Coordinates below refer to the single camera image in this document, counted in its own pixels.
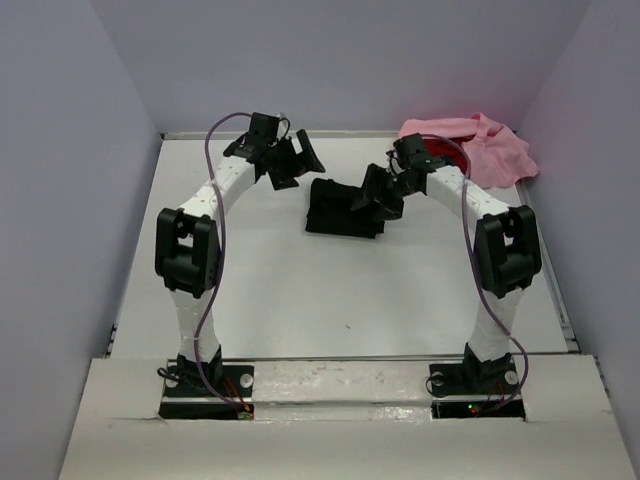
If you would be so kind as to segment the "black t-shirt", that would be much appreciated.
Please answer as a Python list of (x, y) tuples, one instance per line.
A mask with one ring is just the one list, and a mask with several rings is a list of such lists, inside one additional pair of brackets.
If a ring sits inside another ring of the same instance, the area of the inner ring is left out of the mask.
[(374, 221), (366, 209), (352, 211), (359, 188), (316, 178), (310, 187), (305, 231), (334, 236), (375, 239), (384, 222)]

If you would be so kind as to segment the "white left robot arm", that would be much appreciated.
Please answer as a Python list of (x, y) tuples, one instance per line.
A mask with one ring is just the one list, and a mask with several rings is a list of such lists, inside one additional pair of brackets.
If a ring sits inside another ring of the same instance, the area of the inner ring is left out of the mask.
[(262, 177), (282, 190), (325, 170), (308, 133), (292, 132), (288, 118), (258, 112), (247, 118), (247, 130), (219, 162), (213, 160), (212, 138), (205, 138), (208, 180), (179, 207), (162, 209), (156, 220), (154, 269), (174, 301), (180, 334), (176, 364), (161, 373), (201, 395), (218, 396), (223, 378), (212, 310), (226, 263), (227, 214)]

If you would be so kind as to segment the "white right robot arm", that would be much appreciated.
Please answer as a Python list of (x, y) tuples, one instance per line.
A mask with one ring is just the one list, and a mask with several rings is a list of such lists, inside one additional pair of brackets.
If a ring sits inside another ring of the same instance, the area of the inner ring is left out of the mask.
[(537, 221), (527, 205), (511, 206), (470, 179), (471, 161), (458, 166), (435, 156), (427, 134), (399, 138), (388, 164), (368, 166), (351, 209), (373, 222), (401, 217), (406, 197), (421, 193), (462, 221), (479, 305), (474, 329), (458, 363), (434, 364), (427, 385), (437, 398), (481, 395), (503, 385), (517, 395), (527, 378), (517, 373), (510, 349), (520, 348), (513, 323), (521, 298), (541, 271)]

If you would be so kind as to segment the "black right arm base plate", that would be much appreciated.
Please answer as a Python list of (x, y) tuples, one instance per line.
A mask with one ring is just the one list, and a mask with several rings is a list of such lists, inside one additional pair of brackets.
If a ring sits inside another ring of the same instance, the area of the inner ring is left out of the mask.
[(425, 381), (432, 397), (431, 416), (435, 420), (463, 420), (526, 417), (519, 377), (513, 361), (500, 373), (482, 380), (467, 378), (459, 363), (436, 363), (429, 367)]

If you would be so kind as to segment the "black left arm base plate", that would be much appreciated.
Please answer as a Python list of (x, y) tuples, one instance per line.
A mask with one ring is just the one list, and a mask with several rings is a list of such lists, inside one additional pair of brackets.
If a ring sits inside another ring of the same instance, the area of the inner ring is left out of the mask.
[(254, 419), (253, 387), (255, 367), (250, 364), (225, 364), (214, 395), (199, 375), (188, 379), (178, 374), (175, 363), (159, 367), (163, 379), (158, 414), (165, 420), (250, 421)]

